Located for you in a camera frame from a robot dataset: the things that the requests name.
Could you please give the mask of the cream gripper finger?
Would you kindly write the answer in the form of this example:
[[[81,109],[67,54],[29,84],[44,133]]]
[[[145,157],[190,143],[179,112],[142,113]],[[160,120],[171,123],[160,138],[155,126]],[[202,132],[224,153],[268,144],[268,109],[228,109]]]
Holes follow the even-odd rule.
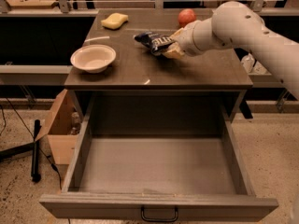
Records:
[[[175,40],[175,41],[179,41],[181,39],[181,33],[183,32],[183,29],[180,28],[178,30],[176,30],[173,34],[170,35],[170,38]]]
[[[175,42],[163,51],[162,54],[168,59],[180,59],[184,56],[184,51],[180,48],[178,42]]]

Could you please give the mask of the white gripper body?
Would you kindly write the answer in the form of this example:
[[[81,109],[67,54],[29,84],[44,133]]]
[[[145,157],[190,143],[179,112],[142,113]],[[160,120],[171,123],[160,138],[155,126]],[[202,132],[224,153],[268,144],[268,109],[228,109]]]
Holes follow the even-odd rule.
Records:
[[[208,30],[203,21],[193,21],[178,30],[175,40],[187,55],[197,56],[208,48]]]

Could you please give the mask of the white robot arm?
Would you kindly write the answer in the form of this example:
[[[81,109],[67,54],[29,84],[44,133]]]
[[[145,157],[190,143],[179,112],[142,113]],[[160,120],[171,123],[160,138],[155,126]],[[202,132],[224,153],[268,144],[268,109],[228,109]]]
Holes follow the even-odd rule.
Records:
[[[211,18],[193,21],[171,38],[174,43],[164,51],[168,58],[197,56],[211,49],[243,49],[299,99],[299,43],[271,31],[241,3],[224,3]]]

